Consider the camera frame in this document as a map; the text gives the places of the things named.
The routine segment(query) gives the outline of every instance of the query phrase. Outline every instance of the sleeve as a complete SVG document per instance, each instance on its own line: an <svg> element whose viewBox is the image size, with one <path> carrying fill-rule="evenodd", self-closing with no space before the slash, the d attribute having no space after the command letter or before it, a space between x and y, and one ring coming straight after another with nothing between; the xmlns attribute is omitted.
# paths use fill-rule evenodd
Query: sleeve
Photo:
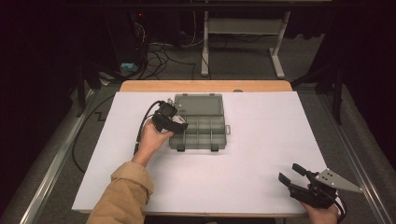
<svg viewBox="0 0 396 224"><path fill-rule="evenodd" d="M93 208L87 223L144 223L143 208L152 191L146 168L131 161L125 162L111 176L111 183Z"/></svg>

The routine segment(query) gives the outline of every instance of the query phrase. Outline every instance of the gray storage box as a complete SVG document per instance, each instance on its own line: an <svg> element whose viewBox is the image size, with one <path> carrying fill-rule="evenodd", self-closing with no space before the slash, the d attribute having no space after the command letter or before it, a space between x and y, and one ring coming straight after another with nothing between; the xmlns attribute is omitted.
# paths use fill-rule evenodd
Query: gray storage box
<svg viewBox="0 0 396 224"><path fill-rule="evenodd" d="M177 94L177 114L189 123L184 133L174 134L169 145L177 151L210 149L219 151L227 144L221 94Z"/></svg>

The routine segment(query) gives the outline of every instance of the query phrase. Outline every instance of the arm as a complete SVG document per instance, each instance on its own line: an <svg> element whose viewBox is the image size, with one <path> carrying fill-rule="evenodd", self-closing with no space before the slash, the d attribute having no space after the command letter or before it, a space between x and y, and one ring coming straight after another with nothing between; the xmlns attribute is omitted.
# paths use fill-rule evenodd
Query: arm
<svg viewBox="0 0 396 224"><path fill-rule="evenodd" d="M151 119L143 128L139 150L111 176L87 223L144 223L143 208L153 185L146 166L151 156L173 133L159 133Z"/></svg>
<svg viewBox="0 0 396 224"><path fill-rule="evenodd" d="M308 212L309 220L312 224L336 224L338 218L338 208L333 204L328 209L313 208L306 203L300 204Z"/></svg>

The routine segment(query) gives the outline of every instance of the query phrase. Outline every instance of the brown jacket sleeve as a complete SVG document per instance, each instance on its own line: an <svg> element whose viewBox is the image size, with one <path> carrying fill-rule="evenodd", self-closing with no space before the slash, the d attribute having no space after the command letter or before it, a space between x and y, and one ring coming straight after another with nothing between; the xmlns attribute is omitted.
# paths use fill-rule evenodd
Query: brown jacket sleeve
<svg viewBox="0 0 396 224"><path fill-rule="evenodd" d="M87 223L144 223L143 208L152 191L148 171L137 163L125 162L111 176Z"/></svg>

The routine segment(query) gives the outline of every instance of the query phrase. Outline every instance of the white tabletop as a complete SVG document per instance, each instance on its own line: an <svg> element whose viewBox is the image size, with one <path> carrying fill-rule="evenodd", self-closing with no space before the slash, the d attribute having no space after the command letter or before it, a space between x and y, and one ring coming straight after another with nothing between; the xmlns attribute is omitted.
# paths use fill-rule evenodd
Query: white tabletop
<svg viewBox="0 0 396 224"><path fill-rule="evenodd" d="M91 211L110 175L133 156L140 122L157 100L182 92L118 92L108 114L72 209ZM154 193L147 214L186 216L293 217L304 214L278 180L308 181L291 170L326 168L297 92L221 93L227 146L219 152L186 149L168 143L153 156L148 171Z"/></svg>

